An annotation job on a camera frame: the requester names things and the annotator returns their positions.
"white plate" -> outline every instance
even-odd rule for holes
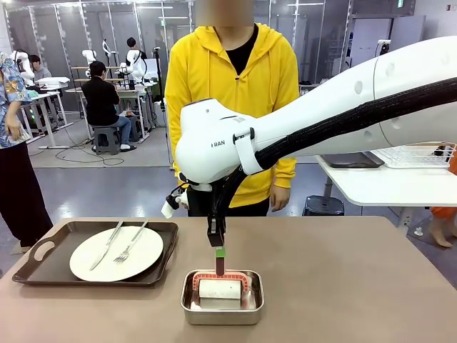
[[[70,269],[85,281],[113,282],[128,279],[148,269],[160,257],[164,242],[157,232],[144,229],[130,250],[130,256],[122,263],[114,259],[130,244],[140,227],[122,227],[111,247],[94,270],[89,270],[114,229],[106,230],[82,242],[70,258]]]

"metal tray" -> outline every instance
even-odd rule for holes
[[[189,324],[254,325],[260,321],[265,302],[260,275],[251,270],[229,270],[229,272],[242,272],[251,278],[251,291],[243,296],[243,302],[247,302],[247,307],[250,309],[201,309],[198,308],[199,293],[192,287],[192,279],[197,272],[214,272],[214,270],[193,270],[184,279],[181,306]]]
[[[105,287],[152,287],[164,274],[166,264],[177,243],[178,225],[166,222],[150,222],[147,229],[153,229],[164,241],[164,250],[159,259],[144,272],[116,282],[88,282],[80,280],[70,270],[69,261],[73,251],[90,236],[115,227],[117,222],[75,221],[65,224],[55,235],[42,239],[30,250],[29,259],[14,275],[13,281],[33,286],[105,286]],[[124,226],[138,226],[143,222],[123,223]],[[40,247],[52,242],[54,247],[36,259]]]
[[[322,158],[332,168],[379,168],[384,164],[384,161],[371,151],[322,155]]]

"stool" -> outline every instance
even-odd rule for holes
[[[137,116],[128,116],[131,122],[130,141],[139,141],[141,138],[141,122]]]
[[[311,195],[306,198],[303,216],[343,216],[344,204],[340,199]]]
[[[100,155],[102,152],[109,152],[117,155],[121,151],[121,135],[116,127],[93,126],[95,152]]]

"hoodie drawstring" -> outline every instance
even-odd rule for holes
[[[210,57],[210,51],[209,50],[206,50],[208,52],[208,99],[211,98],[211,77],[209,75],[209,71],[210,71],[210,67],[209,67],[209,64],[210,64],[210,60],[211,60],[211,57]]]
[[[274,101],[273,101],[273,97],[271,96],[271,89],[273,88],[273,69],[271,68],[271,53],[270,51],[268,51],[268,68],[270,70],[270,86],[268,88],[268,95],[270,96],[270,102],[271,102],[271,105],[274,106]]]

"brown serving tray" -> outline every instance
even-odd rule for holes
[[[32,286],[110,286],[110,287],[152,287],[162,278],[166,264],[178,241],[178,225],[166,222],[150,222],[147,229],[153,229],[164,241],[164,250],[157,262],[144,272],[116,282],[88,282],[78,279],[70,270],[70,257],[73,251],[88,239],[107,229],[116,227],[117,222],[69,222],[60,228],[55,235],[42,239],[30,250],[29,259],[14,275],[13,281]],[[125,221],[123,226],[138,226],[143,222]],[[37,250],[45,243],[52,242],[54,247],[48,250],[41,261],[35,256]]]

